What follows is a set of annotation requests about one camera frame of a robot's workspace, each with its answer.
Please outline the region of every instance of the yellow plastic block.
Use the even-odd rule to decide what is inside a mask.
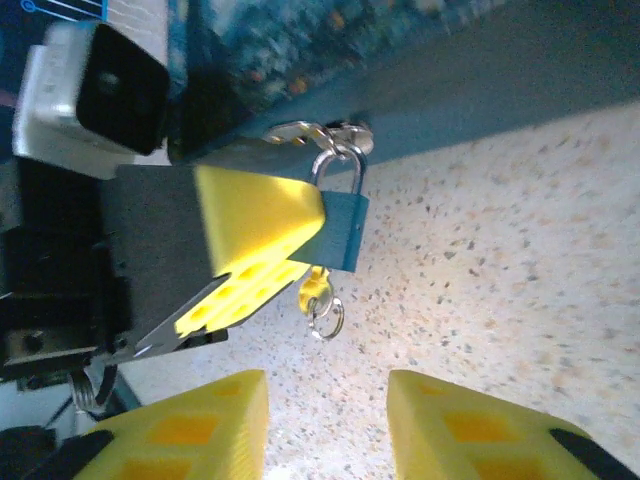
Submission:
[[[261,479],[267,380],[249,370],[100,422],[114,440],[75,480]]]
[[[575,425],[420,373],[391,372],[387,415],[401,480],[596,478],[549,434]]]
[[[215,277],[229,279],[175,324],[185,336],[254,313],[309,265],[287,258],[325,221],[320,191],[298,180],[198,166],[195,180]]]

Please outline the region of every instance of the padlock shackle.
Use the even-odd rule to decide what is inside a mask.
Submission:
[[[352,160],[354,164],[354,177],[351,185],[351,193],[360,195],[362,193],[364,175],[367,171],[367,156],[356,145],[346,146],[336,143],[335,148],[340,155],[336,155],[332,150],[325,150],[316,157],[313,165],[311,165],[309,182],[319,186],[320,179],[324,177],[327,167],[334,160],[341,160],[342,162]]]

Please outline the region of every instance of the padlock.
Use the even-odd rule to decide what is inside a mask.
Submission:
[[[351,193],[322,191],[326,220],[322,229],[290,260],[355,272],[369,199],[361,195],[367,157],[356,145],[336,143],[313,162],[310,182],[318,185],[331,162],[351,160],[355,166]]]

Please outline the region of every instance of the speckled floor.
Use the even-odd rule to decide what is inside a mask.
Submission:
[[[147,3],[111,19],[163,59]],[[640,472],[639,139],[635,104],[374,166],[358,273],[333,274],[336,340],[308,334],[290,288],[229,342],[125,375],[152,402],[267,370],[270,480],[393,478],[394,368],[575,422]]]

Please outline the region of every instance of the key ring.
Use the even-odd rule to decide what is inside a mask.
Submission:
[[[311,335],[313,335],[318,340],[328,342],[329,340],[336,338],[342,330],[342,326],[344,325],[344,305],[342,304],[342,300],[340,300],[338,297],[333,297],[331,299],[331,303],[329,303],[330,308],[326,312],[323,312],[324,315],[318,315],[318,313],[316,312],[317,304],[317,298],[313,297],[311,300],[309,300],[309,314],[311,316],[311,319],[309,321],[309,328],[311,328]],[[323,335],[320,330],[318,330],[318,327],[316,327],[316,320],[328,316],[332,311],[337,313],[338,321],[336,322],[336,326],[331,333],[329,333],[328,335]]]

